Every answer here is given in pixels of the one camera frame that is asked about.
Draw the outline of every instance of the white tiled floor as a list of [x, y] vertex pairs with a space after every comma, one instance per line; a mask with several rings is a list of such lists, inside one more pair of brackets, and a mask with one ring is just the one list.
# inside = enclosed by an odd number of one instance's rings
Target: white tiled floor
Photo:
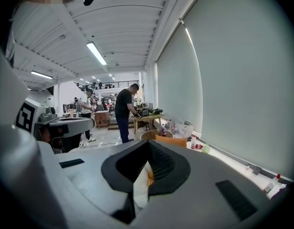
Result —
[[[137, 134], [141, 136], [146, 131], [145, 127], [138, 129]], [[91, 138], [96, 138], [94, 142], [88, 142], [85, 135], [81, 135], [82, 141], [80, 142], [80, 147], [73, 149], [71, 152], [100, 149], [105, 147], [110, 147], [114, 145], [122, 144], [122, 139], [120, 138], [119, 130], [108, 130], [107, 127], [96, 128], [93, 127], [90, 130], [92, 134]], [[134, 129], [129, 129], [129, 139], [134, 139]]]

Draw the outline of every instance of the fluorescent light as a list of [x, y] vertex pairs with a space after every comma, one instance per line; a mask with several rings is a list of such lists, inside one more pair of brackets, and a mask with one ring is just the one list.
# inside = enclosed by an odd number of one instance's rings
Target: fluorescent light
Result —
[[49, 76], [49, 75], [45, 75], [45, 74], [41, 74], [41, 73], [36, 72], [36, 71], [32, 71], [31, 73], [32, 73], [32, 74], [35, 74], [35, 75], [38, 75], [38, 76], [42, 76], [42, 77], [47, 78], [47, 79], [52, 79], [51, 76]]
[[103, 57], [101, 56], [99, 51], [97, 50], [94, 42], [89, 42], [89, 43], [86, 44], [86, 46], [91, 50], [92, 54], [94, 54], [94, 56], [98, 59], [98, 61], [102, 65], [107, 65], [107, 63], [105, 62], [105, 60], [103, 59]]
[[189, 36], [189, 40], [190, 40], [190, 42], [191, 42], [191, 45], [194, 46], [193, 41], [191, 40], [191, 37], [190, 37], [189, 31], [187, 30], [187, 28], [185, 28], [185, 30], [186, 30], [187, 35]]

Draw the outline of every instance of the roller shade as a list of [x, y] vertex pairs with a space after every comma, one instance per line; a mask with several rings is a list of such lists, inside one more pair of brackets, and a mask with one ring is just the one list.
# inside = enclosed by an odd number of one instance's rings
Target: roller shade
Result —
[[174, 118], [202, 127], [202, 89], [197, 59], [180, 25], [157, 62], [158, 107]]
[[202, 139], [294, 178], [294, 30], [275, 0], [197, 0], [184, 19], [203, 89]]

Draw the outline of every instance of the black vent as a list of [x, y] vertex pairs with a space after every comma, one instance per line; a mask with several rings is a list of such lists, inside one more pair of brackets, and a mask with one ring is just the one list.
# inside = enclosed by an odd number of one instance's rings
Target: black vent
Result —
[[151, 153], [148, 161], [152, 168], [153, 177], [156, 182], [165, 178], [174, 170], [175, 162], [172, 157], [168, 156], [153, 145], [150, 145], [150, 151]]
[[249, 200], [230, 181], [225, 180], [218, 182], [216, 186], [240, 220], [247, 219], [257, 211]]

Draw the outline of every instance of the white ceiling panel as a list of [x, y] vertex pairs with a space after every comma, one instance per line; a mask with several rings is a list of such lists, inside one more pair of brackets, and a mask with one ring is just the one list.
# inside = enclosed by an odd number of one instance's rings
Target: white ceiling panel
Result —
[[[14, 17], [15, 71], [36, 89], [84, 72], [144, 66], [166, 0], [82, 0], [65, 5], [23, 3]], [[107, 68], [86, 47], [94, 42]]]

